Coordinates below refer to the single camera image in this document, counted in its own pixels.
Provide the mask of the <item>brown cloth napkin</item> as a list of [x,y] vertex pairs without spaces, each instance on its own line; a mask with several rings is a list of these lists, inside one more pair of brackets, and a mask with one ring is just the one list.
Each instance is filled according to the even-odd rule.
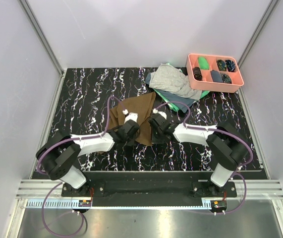
[[[152,145],[152,129],[148,122],[148,118],[151,115],[155,99],[156,93],[152,92],[143,94],[141,96],[130,97],[122,101],[122,104],[129,113],[138,114],[137,123],[140,126],[140,134],[136,138],[136,142],[146,146]],[[125,115],[122,113],[122,111],[123,107],[121,104],[118,104],[116,107],[110,109],[108,129],[113,129],[116,126],[124,124]]]

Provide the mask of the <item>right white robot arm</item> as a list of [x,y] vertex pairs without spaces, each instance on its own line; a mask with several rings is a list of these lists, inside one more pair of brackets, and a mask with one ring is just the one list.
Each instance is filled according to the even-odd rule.
[[200,126],[187,123],[171,123],[161,114],[154,114],[149,119],[152,137],[155,142],[176,141],[207,146],[216,158],[217,165],[208,183],[208,192],[212,196],[224,193],[225,184],[238,168],[246,165],[247,155],[253,160],[250,146],[228,122],[218,125]]

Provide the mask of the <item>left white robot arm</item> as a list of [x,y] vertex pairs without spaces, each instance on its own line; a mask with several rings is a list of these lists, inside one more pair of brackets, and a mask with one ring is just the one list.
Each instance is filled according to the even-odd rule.
[[65,182],[78,196],[85,196],[90,185],[84,174],[74,166],[77,158],[94,152],[108,152],[117,144],[133,142],[139,129],[138,123],[129,119],[105,134],[80,136],[57,132],[36,153],[37,169],[44,169],[51,180]]

